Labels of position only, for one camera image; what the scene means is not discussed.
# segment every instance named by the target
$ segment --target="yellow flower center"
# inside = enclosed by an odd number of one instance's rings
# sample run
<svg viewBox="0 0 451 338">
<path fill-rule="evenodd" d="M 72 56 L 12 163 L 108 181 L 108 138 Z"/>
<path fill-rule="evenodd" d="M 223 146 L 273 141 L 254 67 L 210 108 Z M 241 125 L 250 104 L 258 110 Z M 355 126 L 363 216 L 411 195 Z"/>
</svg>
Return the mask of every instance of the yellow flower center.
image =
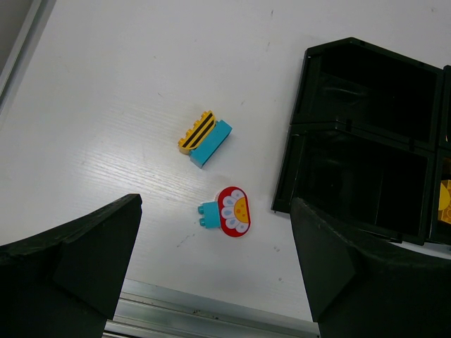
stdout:
<svg viewBox="0 0 451 338">
<path fill-rule="evenodd" d="M 241 223 L 249 223 L 249 214 L 246 207 L 246 198 L 242 197 L 235 203 L 234 207 L 235 217 Z"/>
</svg>

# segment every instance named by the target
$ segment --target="black plastic tray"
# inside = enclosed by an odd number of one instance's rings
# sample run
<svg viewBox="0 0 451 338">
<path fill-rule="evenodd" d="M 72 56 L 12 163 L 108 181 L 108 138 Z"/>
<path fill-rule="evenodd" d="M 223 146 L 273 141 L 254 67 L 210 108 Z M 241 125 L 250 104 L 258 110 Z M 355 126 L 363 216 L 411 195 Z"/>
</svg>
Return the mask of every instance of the black plastic tray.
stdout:
<svg viewBox="0 0 451 338">
<path fill-rule="evenodd" d="M 342 123 L 292 125 L 272 209 L 301 197 L 336 218 L 423 244 L 435 155 Z"/>
<path fill-rule="evenodd" d="M 348 38 L 307 49 L 291 124 L 340 122 L 435 150 L 443 71 Z"/>
</svg>

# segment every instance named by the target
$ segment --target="yellow object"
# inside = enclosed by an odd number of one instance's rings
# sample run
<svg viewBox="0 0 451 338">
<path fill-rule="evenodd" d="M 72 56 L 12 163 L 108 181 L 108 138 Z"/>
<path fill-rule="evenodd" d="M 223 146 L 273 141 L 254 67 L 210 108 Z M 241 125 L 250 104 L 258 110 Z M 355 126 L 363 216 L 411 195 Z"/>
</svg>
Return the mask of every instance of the yellow object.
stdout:
<svg viewBox="0 0 451 338">
<path fill-rule="evenodd" d="M 451 224 L 451 180 L 440 183 L 440 201 L 438 202 L 438 220 Z"/>
<path fill-rule="evenodd" d="M 212 111 L 205 111 L 194 127 L 186 132 L 186 136 L 178 142 L 178 148 L 184 154 L 196 149 L 216 125 L 216 118 Z"/>
<path fill-rule="evenodd" d="M 249 211 L 246 207 L 246 197 L 242 197 L 235 203 L 233 211 L 237 220 L 241 223 L 249 223 Z"/>
</svg>

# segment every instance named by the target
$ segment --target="white petal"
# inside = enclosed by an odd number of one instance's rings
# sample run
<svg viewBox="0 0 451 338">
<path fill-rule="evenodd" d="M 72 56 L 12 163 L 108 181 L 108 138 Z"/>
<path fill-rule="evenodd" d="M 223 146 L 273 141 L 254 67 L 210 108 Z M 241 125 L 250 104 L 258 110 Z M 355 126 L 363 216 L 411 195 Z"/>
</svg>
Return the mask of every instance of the white petal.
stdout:
<svg viewBox="0 0 451 338">
<path fill-rule="evenodd" d="M 226 206 L 225 208 L 223 208 L 223 210 L 221 210 L 221 215 L 224 218 L 234 218 L 235 214 L 233 212 L 233 207 L 232 206 Z"/>
<path fill-rule="evenodd" d="M 235 230 L 237 230 L 240 234 L 246 232 L 249 229 L 249 223 L 240 223 Z"/>
<path fill-rule="evenodd" d="M 236 218 L 229 218 L 228 220 L 225 220 L 225 223 L 225 226 L 229 229 L 235 229 L 238 225 L 241 224 L 241 222 Z"/>
<path fill-rule="evenodd" d="M 232 197 L 236 200 L 241 199 L 244 196 L 245 194 L 241 190 L 235 189 L 232 191 Z"/>
<path fill-rule="evenodd" d="M 223 199 L 223 205 L 224 205 L 224 206 L 234 206 L 235 203 L 237 203 L 237 200 L 234 199 L 234 198 L 231 197 L 231 196 L 226 196 L 226 197 L 224 197 L 224 199 Z"/>
</svg>

